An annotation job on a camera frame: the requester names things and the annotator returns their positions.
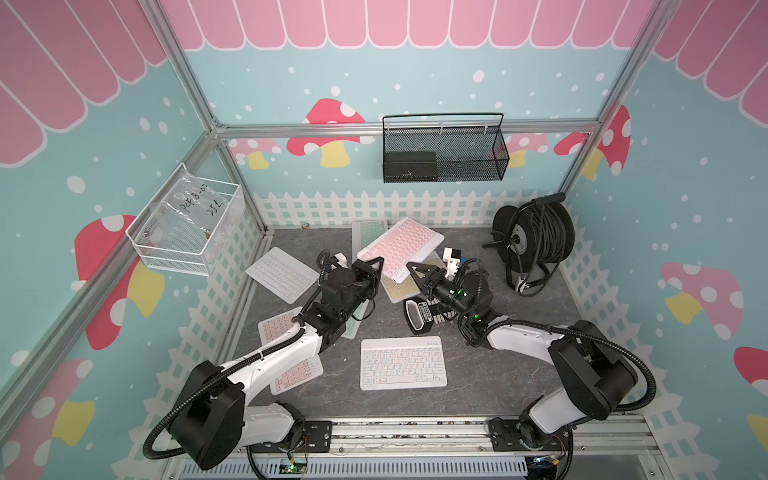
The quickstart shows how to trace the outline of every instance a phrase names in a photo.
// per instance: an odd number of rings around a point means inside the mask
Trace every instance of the black mesh basket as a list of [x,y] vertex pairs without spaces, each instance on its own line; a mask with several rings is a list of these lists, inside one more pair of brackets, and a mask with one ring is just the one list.
[[504,114],[410,114],[382,119],[384,183],[501,180]]

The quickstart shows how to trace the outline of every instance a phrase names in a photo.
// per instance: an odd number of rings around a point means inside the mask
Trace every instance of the wire basket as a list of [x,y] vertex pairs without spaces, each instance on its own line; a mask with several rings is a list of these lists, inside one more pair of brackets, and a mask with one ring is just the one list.
[[[147,268],[209,276],[245,211],[243,189],[238,184],[200,178],[229,199],[215,228],[208,235],[182,217],[163,216],[155,212],[155,207],[170,195],[176,182],[188,174],[186,166],[180,164],[125,233]],[[160,242],[154,239],[158,230],[162,230]]]
[[502,180],[504,114],[405,114],[382,119],[384,183]]

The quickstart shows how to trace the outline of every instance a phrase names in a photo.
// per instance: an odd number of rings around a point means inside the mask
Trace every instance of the marble surface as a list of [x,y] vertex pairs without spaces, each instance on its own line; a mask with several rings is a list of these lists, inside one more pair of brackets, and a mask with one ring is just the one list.
[[[442,247],[459,248],[465,257],[480,257],[489,272],[493,307],[514,318],[552,325],[572,325],[578,311],[560,273],[545,291],[533,298],[516,296],[504,281],[504,270],[489,241],[490,229],[436,229],[445,235]],[[323,249],[343,252],[351,259],[349,229],[277,230],[272,247],[280,247],[316,268]],[[302,305],[310,291],[290,306],[262,286],[257,287],[248,318],[237,344],[243,355],[260,345],[259,321]],[[501,350],[466,346],[453,323],[436,324],[429,335],[440,336],[448,385],[443,388],[363,391],[359,387],[360,341],[371,338],[411,336],[402,304],[393,304],[379,289],[376,310],[362,322],[355,339],[340,338],[320,354],[324,374],[275,397],[264,389],[251,405],[280,400],[297,407],[308,417],[344,415],[517,415],[533,399],[560,385],[554,367],[538,359]]]

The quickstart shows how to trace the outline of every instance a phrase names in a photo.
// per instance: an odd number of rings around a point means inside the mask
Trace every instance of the mushroom illustration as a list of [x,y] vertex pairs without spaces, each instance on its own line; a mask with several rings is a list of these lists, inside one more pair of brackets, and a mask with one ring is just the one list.
[[733,363],[751,386],[768,396],[768,352],[742,346],[733,354]]
[[752,433],[755,434],[758,442],[763,444],[763,448],[768,452],[768,417],[748,415],[746,421],[750,424]]
[[509,151],[507,168],[519,168],[525,165],[525,152],[536,151],[543,154],[549,150],[549,139],[545,134],[511,134],[506,138]]
[[96,413],[94,402],[67,399],[93,368],[91,360],[63,362],[43,388],[16,430],[2,446],[7,480],[34,480],[43,475],[51,451],[51,439],[77,445]]
[[[608,126],[608,130],[603,134],[603,138],[597,148],[584,166],[581,172],[584,178],[594,181],[598,175],[598,166],[600,161],[605,158],[613,175],[618,175],[624,169],[629,155],[629,145],[631,142],[631,119],[629,110],[623,105],[619,107],[616,117]],[[554,152],[558,155],[570,155],[578,152],[586,135],[582,133],[573,133],[554,146]]]
[[727,270],[685,263],[661,266],[664,281],[681,290],[667,298],[667,306],[678,321],[690,325],[694,317],[706,311],[723,340],[732,337],[741,326],[744,300],[738,280]]
[[[74,239],[74,258],[78,265],[78,286],[85,283],[123,236],[134,217],[115,215],[88,224]],[[118,337],[123,325],[127,299],[133,300],[144,316],[154,311],[165,290],[165,277],[152,272],[137,258],[111,291],[107,300],[85,329],[94,350],[105,349]]]
[[[305,124],[362,124],[366,121],[354,108],[332,98],[317,101],[302,123]],[[320,165],[325,168],[342,168],[349,165],[349,155],[344,149],[345,141],[372,144],[373,137],[317,137],[291,138],[288,151],[297,157],[311,154],[318,148],[323,151]]]
[[263,170],[270,167],[270,162],[266,161],[262,152],[283,153],[283,150],[272,138],[234,138],[229,141],[228,145],[237,164],[245,165],[247,158],[248,166],[253,170]]

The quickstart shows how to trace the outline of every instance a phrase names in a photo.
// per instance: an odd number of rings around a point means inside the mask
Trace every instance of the white keyboard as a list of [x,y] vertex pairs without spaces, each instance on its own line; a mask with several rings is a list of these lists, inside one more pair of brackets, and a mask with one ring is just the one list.
[[382,273],[396,283],[402,283],[410,275],[406,264],[423,262],[443,239],[440,233],[406,217],[360,250],[357,257],[365,261],[383,257]]
[[[287,332],[293,325],[293,317],[299,314],[301,308],[298,306],[293,310],[288,310],[285,313],[259,322],[261,344],[265,345]],[[322,374],[323,364],[320,362],[320,356],[315,355],[311,359],[297,363],[278,379],[273,380],[270,383],[270,390],[272,390],[272,395],[278,395],[302,383],[309,382],[311,379]]]
[[249,266],[245,273],[286,303],[295,303],[320,276],[277,247]]
[[368,339],[360,343],[360,388],[363,390],[446,385],[439,336]]

